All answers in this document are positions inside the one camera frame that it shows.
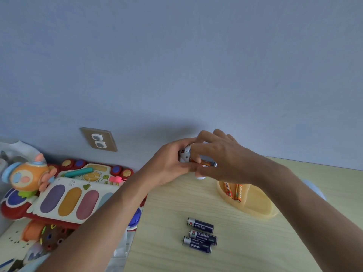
outlet cover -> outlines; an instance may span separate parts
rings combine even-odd
[[[83,133],[84,137],[86,138],[88,144],[92,148],[98,149],[98,150],[104,150],[104,151],[117,151],[116,143],[115,143],[110,131],[86,128],[86,127],[82,127],[82,128],[80,128],[80,130]],[[100,146],[97,146],[97,143],[95,143],[96,140],[94,139],[94,137],[97,137],[97,134],[102,136],[102,138],[103,138],[102,144],[105,144],[106,148],[101,147],[101,144],[100,144]]]

teal toy stick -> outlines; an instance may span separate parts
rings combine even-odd
[[[84,175],[84,174],[88,174],[88,173],[92,173],[92,172],[93,172],[93,168],[89,167],[89,168],[84,168],[84,169],[67,172],[64,174],[64,177],[76,177],[78,175]]]

hand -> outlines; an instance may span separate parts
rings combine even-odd
[[[191,158],[200,163],[199,155],[211,157],[217,167],[199,167],[196,177],[211,177],[230,183],[262,186],[264,181],[283,166],[241,146],[230,134],[219,129],[201,131],[191,145]]]
[[[195,137],[184,138],[163,145],[140,171],[150,176],[154,186],[168,183],[182,174],[196,172],[202,165],[193,162],[181,163],[178,160],[179,150],[195,140]]]

beige outlet plate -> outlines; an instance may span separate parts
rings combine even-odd
[[[92,148],[105,151],[117,151],[116,143],[110,131],[86,127],[80,129]]]

forearm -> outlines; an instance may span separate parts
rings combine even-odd
[[[150,182],[142,170],[85,221],[37,270],[104,271]]]
[[[280,167],[263,190],[323,271],[363,270],[363,231],[289,169]]]

